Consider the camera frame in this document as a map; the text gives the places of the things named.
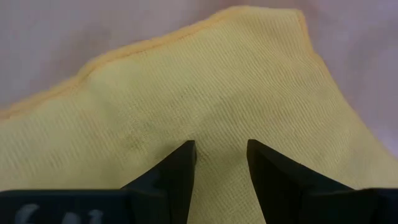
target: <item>yellow microfiber towel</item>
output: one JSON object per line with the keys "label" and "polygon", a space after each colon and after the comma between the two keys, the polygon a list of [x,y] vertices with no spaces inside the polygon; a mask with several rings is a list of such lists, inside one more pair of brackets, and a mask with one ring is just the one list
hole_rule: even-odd
{"label": "yellow microfiber towel", "polygon": [[350,187],[398,187],[398,162],[347,104],[296,10],[229,8],[102,55],[1,117],[1,190],[120,188],[194,139],[188,222],[264,223],[252,138]]}

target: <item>pink surface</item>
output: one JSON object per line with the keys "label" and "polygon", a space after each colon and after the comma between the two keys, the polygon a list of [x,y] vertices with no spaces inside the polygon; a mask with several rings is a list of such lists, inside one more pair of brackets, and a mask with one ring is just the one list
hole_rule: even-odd
{"label": "pink surface", "polygon": [[395,0],[3,0],[0,107],[50,88],[108,50],[236,4],[301,9],[314,48],[346,99],[398,156]]}

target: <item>black plastic jaw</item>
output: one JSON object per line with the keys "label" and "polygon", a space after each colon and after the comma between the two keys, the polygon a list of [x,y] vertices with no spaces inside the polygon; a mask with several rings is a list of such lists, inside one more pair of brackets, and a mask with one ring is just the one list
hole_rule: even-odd
{"label": "black plastic jaw", "polygon": [[0,223],[185,224],[196,164],[187,141],[121,190],[12,190],[0,193]]}
{"label": "black plastic jaw", "polygon": [[353,190],[257,140],[248,141],[254,190],[268,224],[398,223],[398,190]]}

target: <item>stitched hem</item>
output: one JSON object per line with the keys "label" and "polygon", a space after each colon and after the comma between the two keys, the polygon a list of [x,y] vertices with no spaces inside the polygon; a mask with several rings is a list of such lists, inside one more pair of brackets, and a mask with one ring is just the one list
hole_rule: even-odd
{"label": "stitched hem", "polygon": [[11,116],[19,115],[23,112],[31,110],[50,98],[70,93],[72,90],[78,88],[94,70],[108,62],[160,47],[184,37],[188,37],[189,35],[193,35],[200,30],[206,29],[207,27],[210,27],[219,21],[241,12],[245,8],[247,7],[233,6],[213,14],[204,21],[181,28],[175,32],[166,34],[165,36],[156,37],[151,40],[143,40],[135,44],[121,47],[120,49],[112,50],[104,55],[100,55],[86,63],[86,65],[84,65],[74,77],[69,78],[67,81],[61,82],[50,90],[39,92],[31,97],[28,97],[27,99],[22,100],[19,103],[15,103],[11,105],[9,109],[0,111],[0,119],[9,119]]}

